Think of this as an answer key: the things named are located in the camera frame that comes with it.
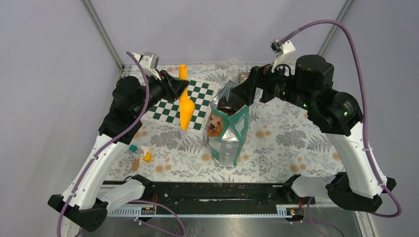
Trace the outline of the green pet food bag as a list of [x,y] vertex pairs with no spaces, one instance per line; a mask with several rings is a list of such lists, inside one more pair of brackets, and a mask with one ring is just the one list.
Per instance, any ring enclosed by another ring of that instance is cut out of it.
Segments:
[[[236,167],[245,144],[249,127],[249,106],[233,107],[226,101],[225,85],[210,101],[211,112],[207,120],[207,143],[217,167]],[[226,106],[237,112],[231,116],[217,108]]]

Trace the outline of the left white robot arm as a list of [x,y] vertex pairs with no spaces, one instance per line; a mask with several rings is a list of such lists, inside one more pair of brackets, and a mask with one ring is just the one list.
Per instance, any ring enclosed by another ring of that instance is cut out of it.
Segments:
[[161,100],[176,101],[189,85],[189,81],[174,78],[165,70],[145,76],[145,82],[146,85],[141,85],[134,76],[117,81],[110,110],[86,162],[63,194],[49,198],[47,204],[60,213],[57,236],[62,235],[64,217],[93,232],[109,213],[121,206],[135,199],[147,203],[153,198],[152,188],[136,178],[105,193],[99,192],[118,155],[128,149],[142,126],[141,117]]

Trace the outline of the orange plastic scoop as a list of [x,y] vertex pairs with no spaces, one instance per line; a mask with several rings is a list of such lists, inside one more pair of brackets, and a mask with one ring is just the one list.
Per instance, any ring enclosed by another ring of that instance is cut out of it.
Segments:
[[[179,66],[179,79],[187,80],[187,65],[181,64]],[[182,93],[179,99],[179,108],[180,108],[180,125],[181,128],[186,131],[189,127],[190,121],[192,119],[195,103],[190,99],[188,95],[188,88]]]

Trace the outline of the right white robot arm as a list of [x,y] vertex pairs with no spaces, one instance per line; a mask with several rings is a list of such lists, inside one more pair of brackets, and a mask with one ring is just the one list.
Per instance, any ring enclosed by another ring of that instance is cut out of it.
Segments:
[[284,65],[252,67],[246,81],[234,87],[232,94],[249,106],[260,88],[262,103],[278,98],[306,110],[308,119],[338,153],[343,172],[327,177],[292,176],[284,184],[287,202],[327,198],[345,210],[376,213],[382,205],[380,195],[393,190],[396,182],[374,175],[362,136],[365,119],[361,108],[352,95],[332,88],[333,74],[334,66],[323,57],[304,55],[297,59],[291,75],[286,75]]

